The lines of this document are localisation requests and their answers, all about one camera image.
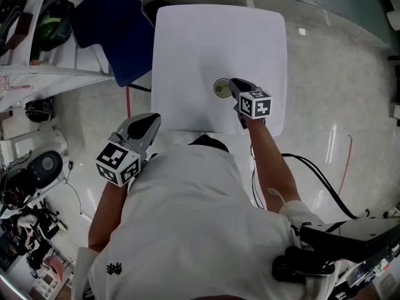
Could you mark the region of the white cup with dark rim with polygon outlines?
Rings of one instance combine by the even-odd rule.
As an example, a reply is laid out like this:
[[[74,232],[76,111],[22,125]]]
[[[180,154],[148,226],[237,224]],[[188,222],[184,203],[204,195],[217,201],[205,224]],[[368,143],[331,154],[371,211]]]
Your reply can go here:
[[[214,83],[214,93],[221,99],[226,99],[232,96],[232,91],[229,87],[229,80],[220,78]]]

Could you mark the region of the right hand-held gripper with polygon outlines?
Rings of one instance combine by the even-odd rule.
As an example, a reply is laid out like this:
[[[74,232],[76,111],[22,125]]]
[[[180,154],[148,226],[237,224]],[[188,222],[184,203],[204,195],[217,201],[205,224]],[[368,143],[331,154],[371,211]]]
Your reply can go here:
[[[234,110],[243,129],[246,129],[245,117],[256,120],[268,117],[271,113],[273,98],[266,91],[252,82],[244,79],[232,78],[229,80],[229,88],[236,100]]]

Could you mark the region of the blue chair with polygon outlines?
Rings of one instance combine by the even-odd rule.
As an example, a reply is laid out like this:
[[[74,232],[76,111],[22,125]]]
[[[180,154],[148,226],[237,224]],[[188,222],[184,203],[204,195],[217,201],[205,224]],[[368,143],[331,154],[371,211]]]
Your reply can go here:
[[[101,46],[119,86],[152,69],[155,28],[142,0],[83,0],[70,23],[80,48]]]

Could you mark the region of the person's right forearm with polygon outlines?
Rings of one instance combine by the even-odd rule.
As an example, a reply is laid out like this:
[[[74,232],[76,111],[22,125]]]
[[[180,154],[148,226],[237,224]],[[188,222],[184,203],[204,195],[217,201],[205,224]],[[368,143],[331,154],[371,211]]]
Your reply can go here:
[[[299,201],[293,174],[261,119],[245,119],[266,208],[279,213],[284,203]]]

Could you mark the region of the person's black trousers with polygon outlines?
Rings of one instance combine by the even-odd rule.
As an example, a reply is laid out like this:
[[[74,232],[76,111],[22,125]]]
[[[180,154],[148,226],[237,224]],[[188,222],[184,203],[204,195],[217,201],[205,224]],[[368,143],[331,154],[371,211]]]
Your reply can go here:
[[[224,143],[222,143],[221,141],[219,141],[217,139],[214,139],[214,138],[208,136],[207,134],[202,134],[197,139],[195,139],[193,142],[189,143],[189,145],[207,146],[207,147],[210,147],[210,148],[220,149],[222,151],[225,151],[225,152],[229,153],[229,149]]]

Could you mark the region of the black round device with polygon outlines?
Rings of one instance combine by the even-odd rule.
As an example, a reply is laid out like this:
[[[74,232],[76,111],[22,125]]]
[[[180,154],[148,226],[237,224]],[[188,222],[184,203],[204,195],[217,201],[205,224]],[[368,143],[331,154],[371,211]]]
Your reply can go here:
[[[0,203],[8,209],[24,208],[62,170],[63,160],[57,151],[30,151],[12,161],[0,177]]]

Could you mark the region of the person's left forearm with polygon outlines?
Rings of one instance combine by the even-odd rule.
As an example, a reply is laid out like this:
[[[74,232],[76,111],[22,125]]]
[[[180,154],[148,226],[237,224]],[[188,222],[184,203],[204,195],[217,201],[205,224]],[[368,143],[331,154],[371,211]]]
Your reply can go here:
[[[119,187],[108,182],[104,188],[88,234],[88,248],[100,253],[110,241],[112,232],[121,223],[121,214],[128,196],[128,184]]]

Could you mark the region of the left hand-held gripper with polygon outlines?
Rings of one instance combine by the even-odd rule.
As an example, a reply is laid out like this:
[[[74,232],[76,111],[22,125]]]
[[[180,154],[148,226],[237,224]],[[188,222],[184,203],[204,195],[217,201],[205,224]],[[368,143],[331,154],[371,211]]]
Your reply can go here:
[[[147,164],[160,125],[161,115],[153,112],[124,120],[95,160],[99,175],[119,187],[134,179]]]

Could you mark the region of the white tablecloth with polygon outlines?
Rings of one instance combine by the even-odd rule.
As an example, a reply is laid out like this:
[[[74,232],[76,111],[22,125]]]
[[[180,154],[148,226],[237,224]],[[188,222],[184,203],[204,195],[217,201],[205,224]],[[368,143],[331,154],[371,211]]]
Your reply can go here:
[[[233,97],[214,92],[220,79],[241,78],[272,97],[266,126],[284,129],[288,79],[286,25],[277,12],[187,4],[159,9],[152,59],[151,109],[161,128],[241,134]]]

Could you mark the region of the black bag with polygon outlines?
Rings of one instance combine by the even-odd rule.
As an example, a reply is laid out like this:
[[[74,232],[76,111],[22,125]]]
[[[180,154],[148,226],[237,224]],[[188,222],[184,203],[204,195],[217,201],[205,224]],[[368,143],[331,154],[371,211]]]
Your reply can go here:
[[[26,103],[25,114],[34,123],[51,121],[55,116],[54,96]]]

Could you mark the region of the person's white shirt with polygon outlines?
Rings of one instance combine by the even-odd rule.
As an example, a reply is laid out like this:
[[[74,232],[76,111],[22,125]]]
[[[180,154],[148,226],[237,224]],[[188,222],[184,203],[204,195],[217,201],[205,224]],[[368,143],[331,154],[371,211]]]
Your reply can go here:
[[[327,300],[335,274],[273,278],[273,261],[296,242],[293,226],[306,222],[321,220],[301,201],[278,213],[254,207],[228,152],[176,147],[133,182],[107,246],[79,250],[72,300]]]

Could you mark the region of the black waist-mounted device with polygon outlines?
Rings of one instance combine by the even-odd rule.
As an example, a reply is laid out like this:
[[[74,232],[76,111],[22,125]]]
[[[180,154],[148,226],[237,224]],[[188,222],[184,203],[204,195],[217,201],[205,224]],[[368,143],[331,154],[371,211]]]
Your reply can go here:
[[[294,245],[272,264],[272,276],[281,282],[305,283],[326,278],[340,260],[363,263],[389,255],[400,242],[400,219],[358,218],[333,224],[302,224],[293,229]]]

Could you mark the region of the white metal shelf rack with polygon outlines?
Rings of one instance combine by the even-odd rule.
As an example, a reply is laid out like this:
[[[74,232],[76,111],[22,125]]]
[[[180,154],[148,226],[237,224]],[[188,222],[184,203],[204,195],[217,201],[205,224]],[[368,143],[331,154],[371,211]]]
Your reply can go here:
[[[101,48],[80,48],[73,36],[34,50],[39,25],[63,27],[63,17],[43,17],[54,1],[75,6],[81,0],[0,0],[0,112],[114,78]]]

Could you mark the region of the green helmet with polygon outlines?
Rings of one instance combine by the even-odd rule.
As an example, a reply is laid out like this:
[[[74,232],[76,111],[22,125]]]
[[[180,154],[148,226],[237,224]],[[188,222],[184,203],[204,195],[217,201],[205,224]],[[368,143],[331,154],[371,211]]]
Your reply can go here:
[[[67,0],[57,0],[40,14],[32,41],[32,52],[48,52],[64,44],[72,33],[70,15],[74,4]]]

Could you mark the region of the white round bin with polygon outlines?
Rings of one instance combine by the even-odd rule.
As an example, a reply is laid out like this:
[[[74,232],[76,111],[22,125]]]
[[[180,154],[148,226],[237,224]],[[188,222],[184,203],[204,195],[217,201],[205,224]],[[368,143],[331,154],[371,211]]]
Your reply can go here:
[[[387,20],[395,31],[400,31],[400,9],[388,12]]]

